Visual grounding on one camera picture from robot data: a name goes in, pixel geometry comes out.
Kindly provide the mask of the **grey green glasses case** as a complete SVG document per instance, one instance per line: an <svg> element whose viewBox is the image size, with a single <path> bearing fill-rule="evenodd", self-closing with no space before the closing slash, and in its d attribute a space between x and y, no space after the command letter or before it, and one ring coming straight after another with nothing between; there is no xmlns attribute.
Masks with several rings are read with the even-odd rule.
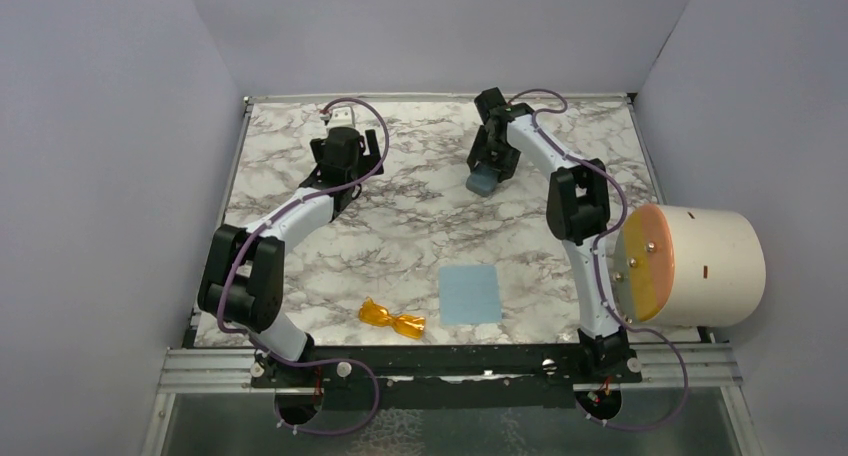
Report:
<svg viewBox="0 0 848 456"><path fill-rule="evenodd" d="M470 171L465 187L472 193L481 196L491 196L500 183L502 171L484 163L478 163Z"/></svg>

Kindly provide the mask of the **light blue cleaning cloth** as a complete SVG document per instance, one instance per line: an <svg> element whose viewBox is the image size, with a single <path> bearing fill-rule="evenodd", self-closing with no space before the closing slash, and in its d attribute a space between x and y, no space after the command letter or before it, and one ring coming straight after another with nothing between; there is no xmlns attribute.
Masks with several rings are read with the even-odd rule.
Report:
<svg viewBox="0 0 848 456"><path fill-rule="evenodd" d="M439 269L438 276L442 325L495 324L502 321L495 266L444 266Z"/></svg>

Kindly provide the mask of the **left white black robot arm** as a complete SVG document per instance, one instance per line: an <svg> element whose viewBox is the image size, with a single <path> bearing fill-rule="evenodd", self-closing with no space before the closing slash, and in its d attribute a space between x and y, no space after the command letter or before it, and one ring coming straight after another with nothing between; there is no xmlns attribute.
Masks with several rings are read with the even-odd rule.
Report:
<svg viewBox="0 0 848 456"><path fill-rule="evenodd" d="M316 166L288 201L245 227L216 229L197 296L222 331L245 334L275 354L277 374L294 387L313 377L306 352L314 342L282 309L286 257L359 197L366 176L384 171L373 129L334 127L310 148Z"/></svg>

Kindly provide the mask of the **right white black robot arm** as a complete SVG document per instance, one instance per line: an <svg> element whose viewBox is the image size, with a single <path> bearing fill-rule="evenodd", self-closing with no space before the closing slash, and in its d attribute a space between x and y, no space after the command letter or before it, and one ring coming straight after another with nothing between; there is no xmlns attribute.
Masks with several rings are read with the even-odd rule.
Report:
<svg viewBox="0 0 848 456"><path fill-rule="evenodd" d="M467 188L489 196L514 176L521 157L548 180L545 216L549 231L569 258L579 303L579 374L600 383L630 357L627 331L616 313L607 266L611 217L604 163L566 149L542 130L538 112L507 101L498 88L474 99L481 125L467 157Z"/></svg>

